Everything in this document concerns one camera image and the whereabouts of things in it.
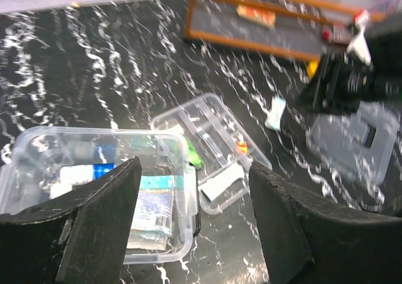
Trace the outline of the clear medicine kit box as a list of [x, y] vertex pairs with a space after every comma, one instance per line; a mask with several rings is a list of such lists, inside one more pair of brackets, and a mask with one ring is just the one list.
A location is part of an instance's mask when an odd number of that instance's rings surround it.
[[200, 230], [196, 172], [171, 131], [37, 126], [1, 168], [1, 212], [20, 211], [95, 180], [131, 158], [142, 166], [124, 263], [182, 259]]

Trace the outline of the teal topped packet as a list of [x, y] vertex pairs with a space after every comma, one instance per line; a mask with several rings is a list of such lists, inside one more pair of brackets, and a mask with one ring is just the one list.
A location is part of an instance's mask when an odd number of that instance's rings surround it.
[[173, 206], [175, 197], [181, 197], [184, 176], [143, 175], [133, 221], [129, 233], [128, 249], [164, 251], [173, 237]]

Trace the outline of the red round balm tin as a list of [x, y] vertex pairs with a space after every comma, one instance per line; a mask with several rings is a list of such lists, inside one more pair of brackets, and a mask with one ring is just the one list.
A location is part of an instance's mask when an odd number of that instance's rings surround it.
[[249, 152], [248, 145], [245, 141], [238, 141], [237, 148], [239, 151], [241, 151], [244, 154], [247, 154]]

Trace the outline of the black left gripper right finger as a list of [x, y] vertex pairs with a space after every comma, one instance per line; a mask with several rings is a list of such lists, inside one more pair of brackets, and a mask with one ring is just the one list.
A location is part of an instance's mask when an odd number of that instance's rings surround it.
[[337, 204], [259, 162], [249, 187], [271, 283], [400, 283], [401, 219]]

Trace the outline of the blue white bandage roll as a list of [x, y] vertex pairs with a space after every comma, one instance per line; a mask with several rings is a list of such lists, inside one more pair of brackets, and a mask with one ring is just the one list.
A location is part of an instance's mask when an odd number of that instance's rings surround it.
[[60, 179], [50, 188], [50, 199], [72, 191], [75, 187], [101, 178], [115, 168], [114, 163], [94, 165], [73, 165], [60, 169]]

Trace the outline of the clear compartment organizer tray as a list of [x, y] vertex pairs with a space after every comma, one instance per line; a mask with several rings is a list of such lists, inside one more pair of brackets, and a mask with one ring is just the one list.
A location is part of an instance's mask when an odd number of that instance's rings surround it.
[[[271, 167], [271, 162], [229, 108], [213, 93], [198, 96], [154, 117], [150, 126], [155, 130], [180, 133], [194, 145], [204, 162], [204, 167], [197, 170], [200, 206], [210, 215], [220, 214], [249, 192], [248, 172], [252, 162]], [[238, 141], [247, 143], [247, 154], [238, 150]], [[210, 201], [201, 192], [201, 185], [234, 163], [243, 167], [244, 178], [236, 180], [223, 194]]]

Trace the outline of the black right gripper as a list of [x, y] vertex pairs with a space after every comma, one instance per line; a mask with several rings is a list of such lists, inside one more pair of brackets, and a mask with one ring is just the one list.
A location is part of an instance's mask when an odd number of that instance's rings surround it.
[[360, 102], [376, 102], [375, 73], [356, 53], [329, 51], [293, 105], [315, 113], [355, 113]]

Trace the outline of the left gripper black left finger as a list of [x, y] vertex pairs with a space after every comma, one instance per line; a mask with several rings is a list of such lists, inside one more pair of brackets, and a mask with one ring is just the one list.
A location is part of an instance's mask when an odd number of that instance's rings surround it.
[[21, 212], [1, 215], [1, 283], [119, 283], [139, 158]]

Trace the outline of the teal white plaster packet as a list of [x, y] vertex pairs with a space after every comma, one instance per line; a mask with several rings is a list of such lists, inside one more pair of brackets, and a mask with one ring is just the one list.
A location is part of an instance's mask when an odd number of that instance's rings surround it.
[[201, 192], [210, 200], [214, 201], [223, 194], [236, 180], [244, 178], [244, 169], [238, 163], [234, 163], [221, 171], [216, 176], [208, 179], [201, 185]]

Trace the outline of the clear kit box lid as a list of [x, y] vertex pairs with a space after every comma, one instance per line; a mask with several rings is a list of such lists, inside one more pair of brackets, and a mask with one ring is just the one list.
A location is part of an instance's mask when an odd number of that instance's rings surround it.
[[306, 133], [309, 150], [353, 183], [378, 187], [399, 129], [397, 117], [377, 103], [361, 103], [351, 116], [319, 115]]

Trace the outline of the green wind oil box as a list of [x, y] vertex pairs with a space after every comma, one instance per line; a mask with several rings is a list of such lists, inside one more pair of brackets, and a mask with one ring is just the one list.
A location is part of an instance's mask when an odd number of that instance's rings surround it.
[[202, 169], [204, 167], [204, 162], [202, 161], [200, 155], [197, 153], [194, 145], [189, 139], [186, 139], [186, 142], [189, 163], [193, 165], [197, 170]]

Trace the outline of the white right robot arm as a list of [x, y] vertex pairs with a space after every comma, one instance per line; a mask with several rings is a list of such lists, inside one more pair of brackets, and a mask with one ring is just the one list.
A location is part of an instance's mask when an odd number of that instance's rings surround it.
[[401, 100], [401, 12], [362, 29], [344, 51], [328, 50], [294, 105], [350, 115], [361, 102]]

